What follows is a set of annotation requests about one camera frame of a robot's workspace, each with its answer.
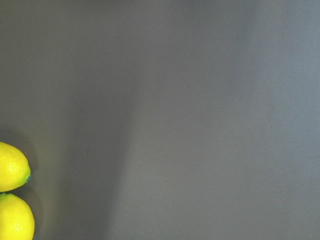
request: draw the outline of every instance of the citrus fruit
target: citrus fruit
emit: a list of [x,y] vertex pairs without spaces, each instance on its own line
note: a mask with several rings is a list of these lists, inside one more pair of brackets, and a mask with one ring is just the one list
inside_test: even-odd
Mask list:
[[14,146],[0,142],[0,192],[25,184],[31,177],[28,160]]
[[32,240],[35,220],[29,205],[11,193],[0,194],[0,239]]

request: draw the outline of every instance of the gray surface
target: gray surface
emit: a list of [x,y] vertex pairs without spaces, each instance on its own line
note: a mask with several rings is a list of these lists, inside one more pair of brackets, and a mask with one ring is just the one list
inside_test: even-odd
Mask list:
[[320,239],[319,12],[1,1],[0,138],[29,158],[34,239]]

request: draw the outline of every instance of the gray table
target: gray table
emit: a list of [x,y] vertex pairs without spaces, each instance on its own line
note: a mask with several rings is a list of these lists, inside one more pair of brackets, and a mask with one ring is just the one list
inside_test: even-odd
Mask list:
[[0,141],[35,240],[320,239],[320,3],[0,3]]

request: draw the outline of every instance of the yellow lemon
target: yellow lemon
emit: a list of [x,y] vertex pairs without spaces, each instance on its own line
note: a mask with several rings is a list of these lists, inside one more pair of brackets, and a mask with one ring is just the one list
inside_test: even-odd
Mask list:
[[14,146],[0,142],[0,192],[16,189],[30,177],[31,171],[25,155]]
[[32,240],[35,220],[29,205],[11,193],[0,194],[0,239]]

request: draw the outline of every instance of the lemon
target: lemon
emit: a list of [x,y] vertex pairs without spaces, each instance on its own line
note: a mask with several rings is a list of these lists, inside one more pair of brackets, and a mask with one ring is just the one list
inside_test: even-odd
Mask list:
[[0,192],[16,189],[30,177],[31,171],[25,155],[14,146],[0,142]]
[[35,219],[29,205],[11,193],[0,194],[0,239],[32,240]]

